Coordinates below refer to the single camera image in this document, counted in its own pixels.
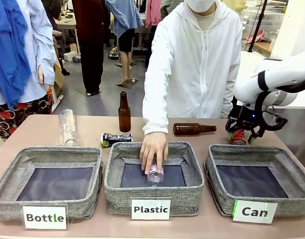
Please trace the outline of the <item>person's right hand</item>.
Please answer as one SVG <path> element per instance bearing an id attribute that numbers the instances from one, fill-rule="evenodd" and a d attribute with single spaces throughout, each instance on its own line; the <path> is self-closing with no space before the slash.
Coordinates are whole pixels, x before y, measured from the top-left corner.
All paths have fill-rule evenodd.
<path id="1" fill-rule="evenodd" d="M 149 174 L 154 158 L 156 158 L 157 172 L 161 172 L 164 161 L 168 159 L 168 135 L 163 132 L 153 132 L 145 135 L 141 145 L 139 159 L 141 169 Z"/>

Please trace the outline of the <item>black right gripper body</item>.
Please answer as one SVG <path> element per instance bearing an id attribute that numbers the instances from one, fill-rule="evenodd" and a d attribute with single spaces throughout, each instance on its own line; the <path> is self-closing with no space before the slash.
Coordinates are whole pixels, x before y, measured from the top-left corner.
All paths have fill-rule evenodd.
<path id="1" fill-rule="evenodd" d="M 255 111 L 255 104 L 243 104 L 236 98 L 232 100 L 232 110 L 230 111 L 228 118 L 233 121 L 231 125 L 232 131 L 239 129 L 250 130 L 250 128 L 259 127 L 259 113 Z"/>

